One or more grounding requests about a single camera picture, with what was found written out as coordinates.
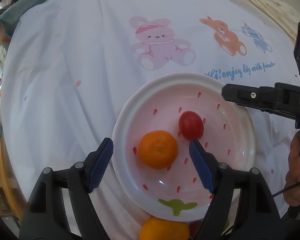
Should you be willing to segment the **right hand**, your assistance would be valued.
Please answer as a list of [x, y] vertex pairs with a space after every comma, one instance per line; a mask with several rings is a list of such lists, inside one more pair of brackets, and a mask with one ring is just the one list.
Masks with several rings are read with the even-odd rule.
[[[293, 137], [290, 144], [290, 153], [288, 156], [289, 171], [286, 175], [285, 188], [300, 182], [300, 144], [298, 133]], [[283, 193], [286, 203], [290, 206], [300, 204], [300, 185]]]

